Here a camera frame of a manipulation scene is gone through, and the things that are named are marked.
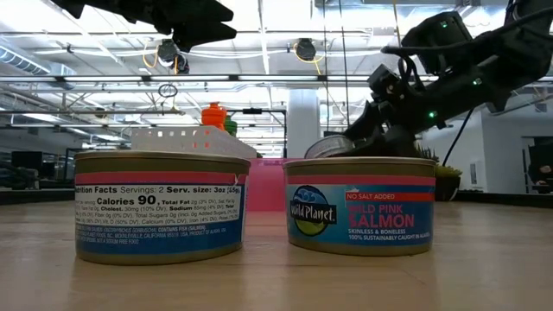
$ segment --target blue label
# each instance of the blue label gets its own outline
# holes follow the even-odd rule
[[[406,246],[432,241],[432,186],[288,185],[288,233],[314,242]]]
[[[159,255],[217,249],[240,242],[242,219],[207,225],[76,225],[77,248],[97,254]]]

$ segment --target pink box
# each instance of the pink box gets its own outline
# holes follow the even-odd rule
[[[300,159],[251,159],[247,209],[251,212],[286,210],[285,162]]]

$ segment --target orange bottle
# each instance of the orange bottle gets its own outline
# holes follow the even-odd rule
[[[225,130],[226,110],[219,106],[219,102],[209,104],[209,108],[201,111],[201,123],[213,125],[220,130]]]

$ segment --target gold can rim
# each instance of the gold can rim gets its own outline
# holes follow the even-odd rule
[[[113,158],[142,158],[142,159],[177,159],[177,160],[193,160],[193,161],[207,161],[207,162],[223,162],[223,163],[235,163],[251,166],[250,161],[225,155],[201,155],[184,152],[161,152],[161,151],[89,151],[78,153],[75,156],[75,160],[85,159],[113,159]]]
[[[314,165],[344,165],[344,164],[407,164],[435,166],[436,162],[430,159],[408,158],[408,157],[335,157],[324,159],[306,159],[284,163],[284,168],[299,168]]]

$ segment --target canned salmon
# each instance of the canned salmon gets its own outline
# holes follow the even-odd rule
[[[328,158],[288,162],[284,170],[290,243],[360,256],[430,249],[433,161]]]

